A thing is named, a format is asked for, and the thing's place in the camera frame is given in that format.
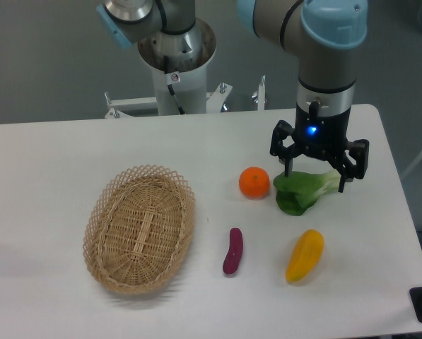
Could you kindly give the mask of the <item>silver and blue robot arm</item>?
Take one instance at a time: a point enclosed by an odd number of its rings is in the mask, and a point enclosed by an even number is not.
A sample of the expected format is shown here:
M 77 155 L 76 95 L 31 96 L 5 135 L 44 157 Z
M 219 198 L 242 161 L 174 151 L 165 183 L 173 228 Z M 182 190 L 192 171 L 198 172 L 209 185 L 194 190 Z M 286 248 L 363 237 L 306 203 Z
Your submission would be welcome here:
M 240 22 L 299 60 L 295 123 L 280 121 L 270 153 L 290 173 L 305 155 L 328 162 L 339 186 L 362 179 L 369 143 L 348 141 L 356 55 L 367 34 L 366 1 L 239 1 Z M 102 1 L 96 11 L 115 42 L 136 45 L 151 67 L 158 113 L 204 113 L 206 66 L 216 42 L 193 1 Z

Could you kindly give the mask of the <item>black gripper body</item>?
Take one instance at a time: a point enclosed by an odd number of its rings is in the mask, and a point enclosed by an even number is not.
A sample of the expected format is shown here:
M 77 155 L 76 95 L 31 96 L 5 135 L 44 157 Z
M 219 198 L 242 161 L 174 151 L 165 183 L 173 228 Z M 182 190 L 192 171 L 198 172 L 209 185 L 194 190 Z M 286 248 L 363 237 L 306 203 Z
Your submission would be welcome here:
M 318 160 L 340 160 L 346 150 L 348 121 L 351 109 L 341 114 L 311 119 L 308 111 L 296 105 L 295 127 L 292 134 L 294 155 Z

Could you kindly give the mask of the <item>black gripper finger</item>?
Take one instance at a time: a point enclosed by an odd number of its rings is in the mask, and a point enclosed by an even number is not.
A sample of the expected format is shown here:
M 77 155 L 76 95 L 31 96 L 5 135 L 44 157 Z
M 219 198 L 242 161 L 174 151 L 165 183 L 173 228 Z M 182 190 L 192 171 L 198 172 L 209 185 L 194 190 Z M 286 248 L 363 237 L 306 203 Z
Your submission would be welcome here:
M 369 141 L 345 139 L 330 150 L 327 161 L 340 174 L 338 192 L 343 193 L 346 182 L 363 179 L 368 168 Z
M 291 137 L 293 143 L 286 147 L 283 142 Z M 295 143 L 295 129 L 286 121 L 279 120 L 271 137 L 270 154 L 284 165 L 284 176 L 289 177 L 293 169 L 293 160 L 303 154 L 303 149 Z

